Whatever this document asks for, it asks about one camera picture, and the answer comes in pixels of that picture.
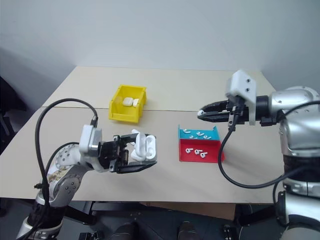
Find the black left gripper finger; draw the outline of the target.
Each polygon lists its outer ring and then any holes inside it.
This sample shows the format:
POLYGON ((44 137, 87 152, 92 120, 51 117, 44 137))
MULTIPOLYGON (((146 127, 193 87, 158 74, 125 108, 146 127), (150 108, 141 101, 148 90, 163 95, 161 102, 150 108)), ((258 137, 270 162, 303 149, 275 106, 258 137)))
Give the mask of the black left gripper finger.
POLYGON ((121 135, 120 136, 120 144, 121 145, 135 145, 136 144, 136 138, 137 138, 137 133, 131 133, 131 134, 126 134, 126 135, 121 135))
POLYGON ((119 166, 116 169, 117 174, 137 173, 154 166, 157 161, 131 162, 128 165, 119 166))

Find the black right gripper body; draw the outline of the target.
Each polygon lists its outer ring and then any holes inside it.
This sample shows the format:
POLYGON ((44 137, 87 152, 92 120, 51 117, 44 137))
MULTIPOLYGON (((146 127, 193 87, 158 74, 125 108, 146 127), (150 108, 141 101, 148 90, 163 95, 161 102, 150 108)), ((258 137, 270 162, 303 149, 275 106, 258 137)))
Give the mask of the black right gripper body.
POLYGON ((245 99, 236 96, 227 100, 226 110, 229 112, 228 124, 244 124, 249 121, 249 108, 245 104, 245 99))

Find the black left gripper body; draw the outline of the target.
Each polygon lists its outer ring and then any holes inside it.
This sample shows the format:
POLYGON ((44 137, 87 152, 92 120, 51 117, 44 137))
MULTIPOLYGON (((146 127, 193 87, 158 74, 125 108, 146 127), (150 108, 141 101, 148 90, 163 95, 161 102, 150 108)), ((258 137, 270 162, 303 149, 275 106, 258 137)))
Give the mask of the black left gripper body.
POLYGON ((98 157, 99 164, 104 170, 116 173, 120 166, 129 164, 129 151, 127 145, 121 145, 120 135, 114 135, 113 141, 103 142, 98 157))

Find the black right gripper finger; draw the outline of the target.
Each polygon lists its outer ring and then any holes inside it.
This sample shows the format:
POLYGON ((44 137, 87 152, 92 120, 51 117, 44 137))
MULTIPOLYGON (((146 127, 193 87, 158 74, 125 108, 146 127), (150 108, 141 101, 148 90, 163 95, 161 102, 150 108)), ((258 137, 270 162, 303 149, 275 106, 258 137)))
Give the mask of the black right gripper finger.
POLYGON ((229 112, 198 112, 197 118, 211 123, 225 123, 229 121, 229 112))
POLYGON ((201 108, 203 112, 223 112, 227 109, 228 100, 217 101, 207 104, 201 108))

